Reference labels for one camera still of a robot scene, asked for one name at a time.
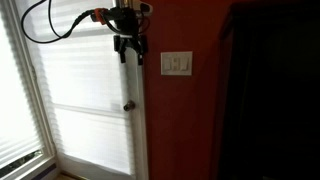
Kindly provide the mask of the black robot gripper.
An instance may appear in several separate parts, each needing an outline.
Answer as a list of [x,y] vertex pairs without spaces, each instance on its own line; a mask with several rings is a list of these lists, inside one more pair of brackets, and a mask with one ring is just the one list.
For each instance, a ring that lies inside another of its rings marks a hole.
[[140,28],[146,20],[142,12],[129,7],[114,7],[107,11],[107,26],[115,33],[114,50],[119,52],[121,63],[126,63],[126,47],[131,47],[138,52],[138,65],[143,65],[144,53],[148,51],[148,44]]

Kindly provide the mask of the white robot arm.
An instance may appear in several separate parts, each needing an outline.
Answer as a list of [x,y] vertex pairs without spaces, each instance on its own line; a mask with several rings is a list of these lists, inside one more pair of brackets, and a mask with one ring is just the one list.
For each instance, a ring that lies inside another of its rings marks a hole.
[[137,55],[137,63],[143,64],[148,52],[145,32],[150,27],[149,15],[153,7],[142,0],[116,0],[116,6],[104,15],[108,28],[115,33],[114,51],[120,55],[120,62],[126,62],[126,50],[131,48]]

